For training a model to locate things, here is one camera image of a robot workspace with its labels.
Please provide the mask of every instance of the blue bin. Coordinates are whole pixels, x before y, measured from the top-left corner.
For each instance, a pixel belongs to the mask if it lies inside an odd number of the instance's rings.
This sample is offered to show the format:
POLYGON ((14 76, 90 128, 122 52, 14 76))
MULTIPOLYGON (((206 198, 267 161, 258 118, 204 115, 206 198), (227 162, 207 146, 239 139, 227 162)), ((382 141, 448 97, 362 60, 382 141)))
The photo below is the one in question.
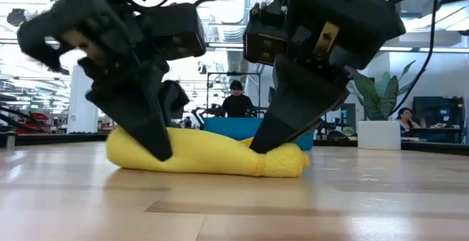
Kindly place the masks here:
MULTIPOLYGON (((229 138, 242 141, 256 135, 262 118, 223 118, 210 117, 204 119, 205 130, 217 133, 229 138)), ((311 150, 313 148, 314 132, 304 134, 297 138, 295 143, 301 150, 311 150)))

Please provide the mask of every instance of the yellow cloth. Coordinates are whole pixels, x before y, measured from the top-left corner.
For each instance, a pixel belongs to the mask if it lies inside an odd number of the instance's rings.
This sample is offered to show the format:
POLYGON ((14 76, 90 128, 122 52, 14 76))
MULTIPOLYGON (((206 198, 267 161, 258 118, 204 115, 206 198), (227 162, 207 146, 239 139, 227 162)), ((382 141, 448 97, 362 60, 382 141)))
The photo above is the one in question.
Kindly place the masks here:
POLYGON ((118 127, 106 142, 108 160, 122 168, 253 177, 299 177, 309 165, 308 155, 296 144, 257 154, 248 147, 252 138, 236 141, 202 130, 171 127, 168 134, 173 155, 161 162, 118 127))

